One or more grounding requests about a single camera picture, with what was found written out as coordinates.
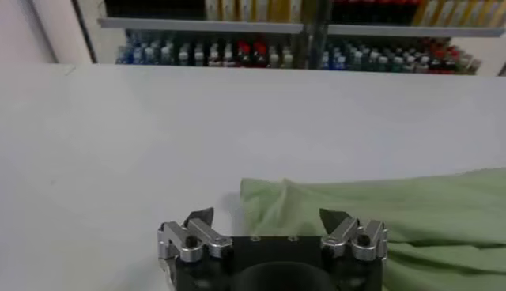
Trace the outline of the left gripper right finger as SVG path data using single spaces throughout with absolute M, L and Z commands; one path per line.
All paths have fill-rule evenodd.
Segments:
M 346 254 L 362 262 L 387 258 L 388 229 L 382 221 L 370 220 L 363 225 L 344 211 L 326 209 L 320 209 L 319 216 L 327 232 L 321 238 L 321 247 L 333 258 Z

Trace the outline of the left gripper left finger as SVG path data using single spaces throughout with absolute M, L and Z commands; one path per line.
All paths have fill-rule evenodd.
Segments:
M 186 220 L 163 222 L 157 230 L 158 258 L 179 258 L 185 263 L 196 263 L 204 255 L 223 259 L 232 249 L 233 240 L 212 228 L 214 209 L 193 211 Z

